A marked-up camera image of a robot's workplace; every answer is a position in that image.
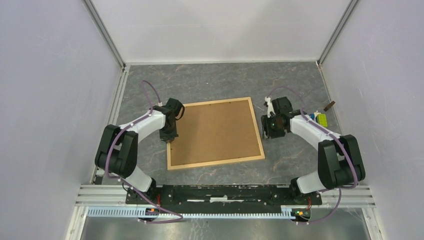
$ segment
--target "wooden frame edge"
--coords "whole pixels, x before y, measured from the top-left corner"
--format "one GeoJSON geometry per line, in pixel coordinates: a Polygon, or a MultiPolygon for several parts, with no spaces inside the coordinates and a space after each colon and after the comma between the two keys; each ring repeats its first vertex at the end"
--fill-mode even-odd
{"type": "Polygon", "coordinates": [[[258,123],[256,122],[256,116],[255,116],[255,111],[254,111],[254,108],[253,108],[252,98],[250,96],[239,97],[239,98],[231,98],[231,99],[187,103],[187,104],[183,104],[183,105],[185,107],[189,107],[189,106],[199,106],[199,105],[207,105],[207,104],[220,104],[220,103],[245,101],[245,100],[247,100],[248,103],[249,103],[250,113],[251,113],[251,117],[252,117],[252,120],[253,120],[253,127],[254,127],[254,131],[256,133],[257,143],[259,144],[260,155],[172,166],[171,165],[171,143],[168,142],[166,144],[167,169],[168,170],[187,169],[187,168],[206,167],[206,166],[213,166],[213,165],[219,165],[219,164],[231,164],[231,163],[240,163],[240,162],[246,162],[246,161],[252,161],[252,160],[263,160],[263,159],[265,159],[264,147],[262,145],[261,135],[259,134],[258,123]]]}

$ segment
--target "black metal base plate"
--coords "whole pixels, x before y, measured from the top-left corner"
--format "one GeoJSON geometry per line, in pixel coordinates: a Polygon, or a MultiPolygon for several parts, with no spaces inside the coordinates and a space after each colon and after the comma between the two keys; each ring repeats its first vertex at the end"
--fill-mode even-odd
{"type": "MultiPolygon", "coordinates": [[[[181,214],[281,213],[281,205],[322,205],[316,193],[293,197],[288,185],[163,185],[152,199],[181,214]]],[[[147,204],[129,190],[126,204],[147,204]]]]}

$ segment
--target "corkboard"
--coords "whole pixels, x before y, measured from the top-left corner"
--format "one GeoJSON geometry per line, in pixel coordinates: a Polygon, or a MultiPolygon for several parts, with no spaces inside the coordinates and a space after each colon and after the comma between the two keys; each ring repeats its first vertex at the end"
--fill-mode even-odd
{"type": "Polygon", "coordinates": [[[184,106],[178,137],[167,144],[168,170],[265,158],[250,97],[184,106]]]}

